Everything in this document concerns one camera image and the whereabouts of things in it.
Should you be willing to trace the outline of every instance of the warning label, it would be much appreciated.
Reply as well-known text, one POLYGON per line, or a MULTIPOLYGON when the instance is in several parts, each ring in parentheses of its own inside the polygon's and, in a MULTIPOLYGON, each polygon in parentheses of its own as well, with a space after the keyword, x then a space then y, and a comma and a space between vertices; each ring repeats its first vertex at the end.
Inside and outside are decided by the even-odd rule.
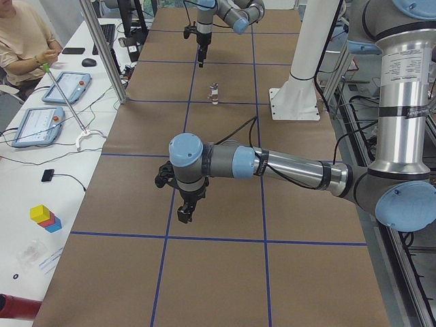
POLYGON ((413 49, 388 54, 381 62, 381 86, 406 83, 429 83, 429 55, 431 49, 413 49))

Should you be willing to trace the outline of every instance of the black keyboard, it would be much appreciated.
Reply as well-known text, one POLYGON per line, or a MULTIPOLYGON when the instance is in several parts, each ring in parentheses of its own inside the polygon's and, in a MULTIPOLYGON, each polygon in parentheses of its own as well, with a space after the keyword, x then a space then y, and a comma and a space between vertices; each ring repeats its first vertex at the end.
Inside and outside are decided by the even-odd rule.
MULTIPOLYGON (((115 30, 116 30, 115 24, 101 24, 100 27, 102 28, 104 37, 106 38, 106 42, 109 44, 109 48, 112 49, 114 45, 115 30)), ((98 50, 97 50, 97 46, 94 44, 93 55, 96 54, 98 55, 98 50)))

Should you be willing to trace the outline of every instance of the t-shirt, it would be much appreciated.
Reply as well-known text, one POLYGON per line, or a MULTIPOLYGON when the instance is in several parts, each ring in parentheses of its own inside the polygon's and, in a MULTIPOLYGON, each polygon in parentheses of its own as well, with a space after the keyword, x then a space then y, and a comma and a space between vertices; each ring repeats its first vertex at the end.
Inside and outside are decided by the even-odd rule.
POLYGON ((22 81, 42 77, 44 70, 37 68, 25 75, 17 76, 5 67, 17 60, 30 59, 44 52, 55 37, 28 3, 14 1, 14 8, 15 17, 0 18, 0 66, 6 71, 7 80, 19 86, 22 81))

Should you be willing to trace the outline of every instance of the white table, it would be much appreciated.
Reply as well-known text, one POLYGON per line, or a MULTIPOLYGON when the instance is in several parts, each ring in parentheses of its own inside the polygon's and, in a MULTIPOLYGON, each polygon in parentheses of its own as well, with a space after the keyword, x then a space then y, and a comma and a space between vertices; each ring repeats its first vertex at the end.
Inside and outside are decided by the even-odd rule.
MULTIPOLYGON (((100 23, 113 23, 118 26, 121 20, 101 19, 100 23)), ((122 36, 124 36, 122 33, 117 33, 116 38, 122 36)), ((76 111, 80 112, 107 91, 111 84, 100 57, 91 54, 93 41, 85 22, 79 26, 67 46, 85 47, 86 50, 83 55, 60 54, 58 63, 55 63, 51 70, 55 76, 62 71, 91 74, 92 81, 88 90, 74 106, 76 111), (82 67, 81 62, 87 57, 94 58, 97 65, 95 67, 82 67)), ((127 49, 121 48, 117 40, 114 42, 114 49, 121 70, 123 70, 125 65, 130 64, 127 49)), ((44 76, 38 87, 46 85, 51 85, 49 76, 44 76)), ((32 94, 8 128, 18 127, 26 109, 47 106, 41 101, 45 91, 46 89, 41 89, 32 94)), ((116 109, 119 106, 117 100, 114 90, 110 89, 101 100, 92 106, 95 120, 91 123, 91 129, 98 129, 108 135, 116 116, 116 109)), ((71 117, 72 114, 68 108, 63 108, 65 117, 71 117)), ((79 114, 79 117, 86 125, 93 118, 93 113, 86 109, 79 114)), ((55 142, 73 144, 80 132, 76 120, 74 118, 68 119, 64 122, 60 136, 55 142)), ((6 135, 9 140, 14 137, 14 133, 6 135)), ((76 153, 40 166, 0 159, 0 293, 35 300, 44 298, 54 269, 44 272, 39 267, 39 263, 64 246, 80 208, 84 191, 77 181, 66 176, 54 176, 51 182, 42 183, 42 174, 45 169, 53 168, 55 174, 71 174, 87 187, 97 165, 101 153, 100 148, 104 141, 98 135, 85 138, 81 142, 82 150, 97 149, 96 151, 76 153), (30 220, 30 208, 39 204, 45 205, 60 218, 63 226, 61 230, 50 234, 30 220), (39 244, 43 244, 46 250, 33 262, 30 268, 23 268, 22 264, 18 262, 17 255, 26 251, 35 240, 39 244), (13 278, 15 274, 18 274, 17 279, 13 278)), ((46 148, 14 149, 4 142, 0 144, 1 156, 33 163, 40 163, 69 152, 75 153, 76 147, 74 145, 51 145, 46 148)), ((2 327, 31 326, 32 322, 0 319, 0 325, 2 327)))

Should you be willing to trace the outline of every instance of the black mouse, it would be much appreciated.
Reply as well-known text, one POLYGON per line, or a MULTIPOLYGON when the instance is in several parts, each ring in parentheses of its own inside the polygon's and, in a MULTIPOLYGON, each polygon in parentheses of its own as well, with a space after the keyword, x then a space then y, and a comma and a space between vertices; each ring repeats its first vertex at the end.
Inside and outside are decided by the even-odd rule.
POLYGON ((97 61, 92 58, 85 58, 82 60, 82 66, 83 67, 94 67, 97 65, 97 61))

